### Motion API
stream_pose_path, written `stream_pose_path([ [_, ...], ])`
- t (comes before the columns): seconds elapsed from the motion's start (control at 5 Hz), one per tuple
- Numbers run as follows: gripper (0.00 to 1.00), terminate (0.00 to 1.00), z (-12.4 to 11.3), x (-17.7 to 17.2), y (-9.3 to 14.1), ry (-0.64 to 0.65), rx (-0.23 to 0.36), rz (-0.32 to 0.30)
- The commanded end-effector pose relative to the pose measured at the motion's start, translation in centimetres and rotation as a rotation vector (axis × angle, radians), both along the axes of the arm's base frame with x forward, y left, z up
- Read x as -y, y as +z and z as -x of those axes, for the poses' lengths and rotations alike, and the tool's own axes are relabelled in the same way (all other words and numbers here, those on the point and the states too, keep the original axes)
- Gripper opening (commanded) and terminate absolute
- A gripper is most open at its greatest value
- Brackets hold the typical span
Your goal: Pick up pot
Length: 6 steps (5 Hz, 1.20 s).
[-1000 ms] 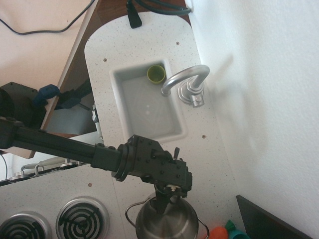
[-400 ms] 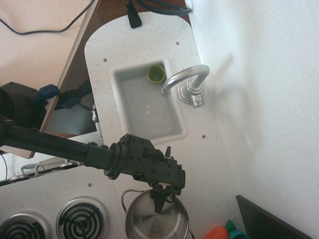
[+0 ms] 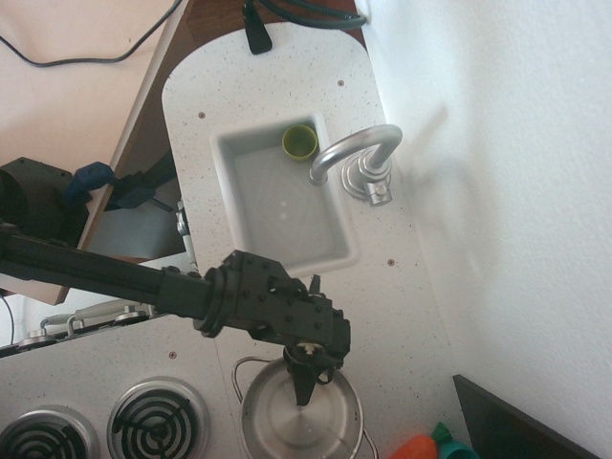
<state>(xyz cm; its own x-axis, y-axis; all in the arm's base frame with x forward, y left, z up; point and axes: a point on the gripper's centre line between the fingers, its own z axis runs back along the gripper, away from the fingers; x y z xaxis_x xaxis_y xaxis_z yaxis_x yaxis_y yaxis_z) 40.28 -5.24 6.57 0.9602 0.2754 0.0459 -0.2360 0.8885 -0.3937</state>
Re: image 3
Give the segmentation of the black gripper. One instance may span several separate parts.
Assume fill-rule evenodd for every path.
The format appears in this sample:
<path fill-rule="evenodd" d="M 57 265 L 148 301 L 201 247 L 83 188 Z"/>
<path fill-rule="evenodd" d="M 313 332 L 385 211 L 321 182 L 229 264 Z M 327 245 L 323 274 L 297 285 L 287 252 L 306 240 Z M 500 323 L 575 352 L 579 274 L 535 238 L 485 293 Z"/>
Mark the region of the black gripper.
<path fill-rule="evenodd" d="M 293 381 L 297 406 L 310 403 L 316 386 L 330 381 L 330 368 L 341 369 L 351 350 L 351 324 L 344 312 L 333 309 L 328 324 L 331 326 L 329 343 L 303 339 L 283 350 L 283 359 Z"/>

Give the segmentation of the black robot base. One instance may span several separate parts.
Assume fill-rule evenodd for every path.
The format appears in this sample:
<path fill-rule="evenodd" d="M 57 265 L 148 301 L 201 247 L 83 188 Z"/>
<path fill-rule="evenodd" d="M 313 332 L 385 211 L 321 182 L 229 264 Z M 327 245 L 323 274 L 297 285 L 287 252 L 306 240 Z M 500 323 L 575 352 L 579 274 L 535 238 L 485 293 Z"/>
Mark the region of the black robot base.
<path fill-rule="evenodd" d="M 65 203 L 71 181 L 70 172 L 24 157 L 3 164 L 1 220 L 24 235 L 77 247 L 89 212 Z"/>

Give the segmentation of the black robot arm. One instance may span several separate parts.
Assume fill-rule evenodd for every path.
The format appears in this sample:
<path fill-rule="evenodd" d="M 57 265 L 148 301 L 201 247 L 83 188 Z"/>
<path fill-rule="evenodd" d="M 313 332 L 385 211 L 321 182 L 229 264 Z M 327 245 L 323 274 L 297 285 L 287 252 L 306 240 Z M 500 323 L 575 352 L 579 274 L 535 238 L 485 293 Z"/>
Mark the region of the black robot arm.
<path fill-rule="evenodd" d="M 205 274 L 160 270 L 69 248 L 1 226 L 1 272 L 153 306 L 157 313 L 190 318 L 215 338 L 225 327 L 283 348 L 295 402 L 307 405 L 321 376 L 332 380 L 351 347 L 351 325 L 323 294 L 317 276 L 309 286 L 277 261 L 233 251 Z"/>

